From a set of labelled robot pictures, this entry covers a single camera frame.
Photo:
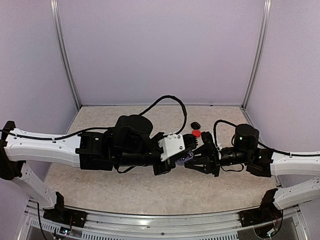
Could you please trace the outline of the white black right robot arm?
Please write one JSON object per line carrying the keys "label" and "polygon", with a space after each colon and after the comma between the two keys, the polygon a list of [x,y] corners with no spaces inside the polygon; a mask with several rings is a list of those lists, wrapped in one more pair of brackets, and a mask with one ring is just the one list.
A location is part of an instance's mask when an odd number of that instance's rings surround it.
{"label": "white black right robot arm", "polygon": [[217,125],[213,133],[201,134],[202,146],[193,151],[193,159],[184,167],[204,174],[219,176],[223,167],[241,165],[256,177],[270,178],[282,175],[311,176],[310,180],[287,187],[268,190],[256,218],[266,222],[276,209],[309,202],[320,197],[320,154],[319,152],[296,153],[276,150],[259,142],[259,131],[249,124],[234,127],[233,145],[221,148],[217,140]]}

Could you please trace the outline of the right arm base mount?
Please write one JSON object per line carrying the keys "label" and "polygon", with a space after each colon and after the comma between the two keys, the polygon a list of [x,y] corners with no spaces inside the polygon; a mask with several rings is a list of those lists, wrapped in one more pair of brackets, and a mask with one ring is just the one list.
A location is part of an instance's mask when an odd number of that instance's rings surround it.
{"label": "right arm base mount", "polygon": [[283,225],[284,211],[274,205],[275,193],[278,189],[268,190],[258,207],[242,210],[238,213],[242,227],[254,227],[254,233],[260,239],[271,239]]}

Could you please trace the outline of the black earbud charging case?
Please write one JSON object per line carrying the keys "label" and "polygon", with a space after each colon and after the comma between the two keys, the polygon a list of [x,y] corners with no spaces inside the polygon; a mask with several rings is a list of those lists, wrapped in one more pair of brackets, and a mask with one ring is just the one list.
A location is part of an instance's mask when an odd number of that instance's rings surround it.
{"label": "black earbud charging case", "polygon": [[191,127],[193,130],[199,130],[199,129],[201,128],[201,125],[200,125],[198,122],[194,121],[194,122],[192,122],[192,123],[190,124],[190,127]]}

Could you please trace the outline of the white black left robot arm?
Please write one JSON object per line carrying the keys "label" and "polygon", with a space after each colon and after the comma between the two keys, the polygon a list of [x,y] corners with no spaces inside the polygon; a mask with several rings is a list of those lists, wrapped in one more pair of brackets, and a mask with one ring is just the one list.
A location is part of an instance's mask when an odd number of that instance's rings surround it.
{"label": "white black left robot arm", "polygon": [[50,190],[28,161],[57,163],[82,170],[111,171],[121,166],[152,166],[155,175],[174,167],[172,157],[185,150],[179,133],[151,136],[153,125],[141,115],[120,116],[113,127],[91,127],[69,135],[24,132],[8,121],[0,137],[0,177],[22,187],[57,221],[70,218],[64,198]]}

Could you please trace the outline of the red round case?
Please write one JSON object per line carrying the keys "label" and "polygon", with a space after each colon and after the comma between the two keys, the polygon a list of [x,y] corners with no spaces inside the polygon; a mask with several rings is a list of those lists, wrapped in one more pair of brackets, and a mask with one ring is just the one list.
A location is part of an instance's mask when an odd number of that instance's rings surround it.
{"label": "red round case", "polygon": [[194,129],[191,134],[193,136],[195,136],[196,138],[200,138],[201,137],[201,131],[199,129]]}

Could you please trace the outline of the grey oval charging case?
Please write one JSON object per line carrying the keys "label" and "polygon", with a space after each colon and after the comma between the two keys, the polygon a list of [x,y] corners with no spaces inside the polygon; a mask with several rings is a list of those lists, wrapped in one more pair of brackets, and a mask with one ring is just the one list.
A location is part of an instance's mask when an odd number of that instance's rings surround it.
{"label": "grey oval charging case", "polygon": [[177,166],[184,166],[185,163],[188,163],[194,159],[194,153],[192,151],[189,151],[188,153],[185,153],[182,157],[177,159],[175,161],[175,164]]}

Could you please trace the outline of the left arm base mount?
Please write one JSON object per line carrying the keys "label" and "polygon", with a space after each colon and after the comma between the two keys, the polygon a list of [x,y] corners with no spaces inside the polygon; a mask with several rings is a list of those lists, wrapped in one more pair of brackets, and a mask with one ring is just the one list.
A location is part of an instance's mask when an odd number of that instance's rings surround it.
{"label": "left arm base mount", "polygon": [[88,213],[65,207],[64,197],[57,191],[55,197],[53,208],[45,209],[43,218],[70,227],[84,228]]}

